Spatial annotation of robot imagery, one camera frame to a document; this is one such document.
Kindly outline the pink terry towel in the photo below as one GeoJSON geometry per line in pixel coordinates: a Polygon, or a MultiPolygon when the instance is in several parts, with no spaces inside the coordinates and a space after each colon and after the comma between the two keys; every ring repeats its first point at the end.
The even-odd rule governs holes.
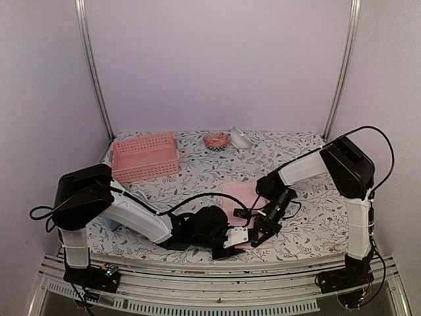
{"type": "MultiPolygon", "coordinates": [[[[225,182],[221,185],[222,193],[228,194],[230,196],[235,197],[236,199],[240,200],[246,207],[251,208],[254,204],[254,201],[257,198],[257,194],[255,191],[255,182],[225,182]]],[[[239,217],[234,216],[234,209],[241,208],[236,202],[227,199],[221,198],[221,208],[225,211],[228,216],[228,222],[232,226],[243,226],[246,223],[246,219],[242,219],[239,217]]],[[[255,205],[256,208],[264,207],[267,204],[268,200],[260,197],[257,204],[255,205]]],[[[254,225],[254,217],[251,219],[251,222],[247,226],[247,228],[253,228],[254,225]]],[[[257,248],[253,248],[250,246],[250,242],[239,244],[236,246],[240,249],[245,250],[256,250],[257,248]]],[[[272,249],[274,248],[274,240],[269,239],[262,243],[259,249],[272,249]]]]}

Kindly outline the pink plastic basket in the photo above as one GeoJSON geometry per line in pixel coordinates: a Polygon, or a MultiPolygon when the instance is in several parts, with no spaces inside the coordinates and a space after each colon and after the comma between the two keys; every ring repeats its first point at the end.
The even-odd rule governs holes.
{"type": "Polygon", "coordinates": [[[170,176],[180,170],[174,132],[116,141],[111,152],[112,177],[121,184],[170,176]]]}

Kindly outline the blue patterned towel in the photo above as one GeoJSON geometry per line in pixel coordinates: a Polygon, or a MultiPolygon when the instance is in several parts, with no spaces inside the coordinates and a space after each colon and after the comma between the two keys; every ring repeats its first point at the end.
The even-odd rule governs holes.
{"type": "Polygon", "coordinates": [[[144,194],[130,193],[119,183],[113,182],[110,186],[113,201],[101,214],[101,217],[126,226],[135,232],[148,236],[157,224],[155,211],[147,201],[144,194]]]}

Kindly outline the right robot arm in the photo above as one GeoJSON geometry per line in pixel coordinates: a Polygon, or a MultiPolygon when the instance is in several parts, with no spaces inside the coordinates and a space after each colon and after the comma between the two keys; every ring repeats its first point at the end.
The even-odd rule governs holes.
{"type": "Polygon", "coordinates": [[[256,193],[268,200],[268,205],[255,218],[254,229],[262,236],[251,246],[260,246],[280,231],[282,215],[297,198],[292,185],[329,174],[347,210],[347,257],[367,260],[373,252],[370,237],[374,226],[374,171],[372,160],[346,136],[281,165],[257,180],[256,193]]]}

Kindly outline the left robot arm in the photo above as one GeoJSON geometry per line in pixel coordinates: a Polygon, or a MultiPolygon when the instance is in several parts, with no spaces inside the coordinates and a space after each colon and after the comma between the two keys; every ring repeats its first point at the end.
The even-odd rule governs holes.
{"type": "Polygon", "coordinates": [[[108,165],[94,165],[60,177],[52,214],[66,263],[84,286],[98,279],[96,268],[90,265],[86,231],[97,217],[126,226],[166,250],[209,248],[213,259],[236,255],[241,251],[237,245],[249,241],[248,230],[230,226],[226,213],[217,206],[181,215],[161,211],[125,190],[108,165]]]}

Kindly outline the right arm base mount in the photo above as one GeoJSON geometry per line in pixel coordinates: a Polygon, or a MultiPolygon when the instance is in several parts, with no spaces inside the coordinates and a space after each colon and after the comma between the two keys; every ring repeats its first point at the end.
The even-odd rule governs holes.
{"type": "Polygon", "coordinates": [[[344,268],[318,273],[314,283],[323,294],[369,284],[374,280],[370,262],[371,257],[359,260],[346,255],[344,268]]]}

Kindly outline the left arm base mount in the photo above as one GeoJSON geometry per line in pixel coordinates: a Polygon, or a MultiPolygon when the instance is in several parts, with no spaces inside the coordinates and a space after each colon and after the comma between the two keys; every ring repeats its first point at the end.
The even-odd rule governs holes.
{"type": "Polygon", "coordinates": [[[65,262],[64,267],[64,280],[73,285],[112,294],[118,290],[121,274],[115,265],[105,263],[100,267],[88,265],[86,268],[77,269],[69,267],[65,262]]]}

